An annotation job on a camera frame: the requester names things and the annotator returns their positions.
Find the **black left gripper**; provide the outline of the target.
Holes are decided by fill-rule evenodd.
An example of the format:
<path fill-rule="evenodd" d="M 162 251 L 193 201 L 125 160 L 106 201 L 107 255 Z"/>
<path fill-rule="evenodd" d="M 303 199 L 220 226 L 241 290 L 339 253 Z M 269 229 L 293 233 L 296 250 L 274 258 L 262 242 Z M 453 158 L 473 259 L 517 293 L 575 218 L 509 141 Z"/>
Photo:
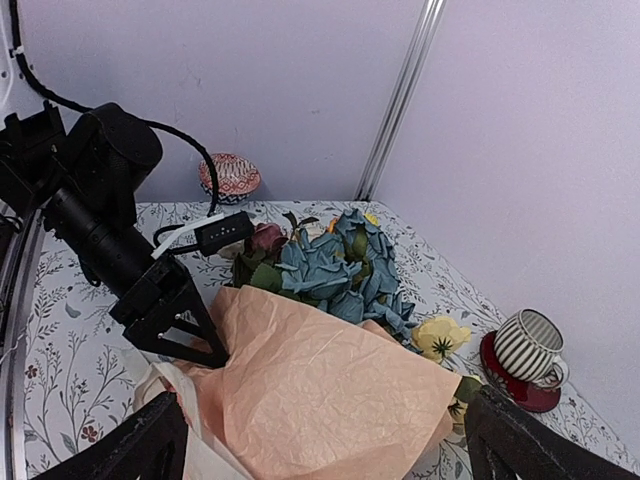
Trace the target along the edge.
<path fill-rule="evenodd" d="M 82 114 L 51 158 L 45 227 L 118 298 L 112 314 L 136 348 L 222 368 L 229 354 L 195 284 L 154 260 L 136 228 L 135 191 L 162 155 L 151 128 L 117 104 Z"/>

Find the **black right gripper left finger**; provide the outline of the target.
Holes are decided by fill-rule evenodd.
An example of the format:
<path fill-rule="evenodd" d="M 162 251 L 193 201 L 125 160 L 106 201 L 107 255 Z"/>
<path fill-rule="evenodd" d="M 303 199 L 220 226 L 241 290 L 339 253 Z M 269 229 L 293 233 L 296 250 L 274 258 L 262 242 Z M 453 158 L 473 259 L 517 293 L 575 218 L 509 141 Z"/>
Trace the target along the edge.
<path fill-rule="evenodd" d="M 162 392 L 96 444 L 38 477 L 181 480 L 187 440 L 177 395 Z"/>

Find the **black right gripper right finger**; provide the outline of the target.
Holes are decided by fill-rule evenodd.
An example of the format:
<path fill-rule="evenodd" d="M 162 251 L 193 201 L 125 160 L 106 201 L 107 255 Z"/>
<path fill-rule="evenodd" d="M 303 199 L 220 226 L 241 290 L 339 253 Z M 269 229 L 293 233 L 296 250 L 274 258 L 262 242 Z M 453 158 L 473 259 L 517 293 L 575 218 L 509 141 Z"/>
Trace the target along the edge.
<path fill-rule="evenodd" d="M 485 385 L 465 415 L 475 479 L 633 479 L 635 474 L 556 434 Z"/>

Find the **flower bouquet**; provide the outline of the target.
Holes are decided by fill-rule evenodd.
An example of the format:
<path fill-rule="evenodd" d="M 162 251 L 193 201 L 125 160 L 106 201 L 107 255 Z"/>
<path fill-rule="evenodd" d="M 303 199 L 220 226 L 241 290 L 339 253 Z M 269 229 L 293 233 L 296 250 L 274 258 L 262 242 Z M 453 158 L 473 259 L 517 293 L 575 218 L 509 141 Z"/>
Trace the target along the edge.
<path fill-rule="evenodd" d="M 150 364 L 133 407 L 173 393 L 188 479 L 400 479 L 453 430 L 462 377 L 412 347 L 386 235 L 357 210 L 287 243 L 273 288 L 224 287 L 230 358 Z"/>

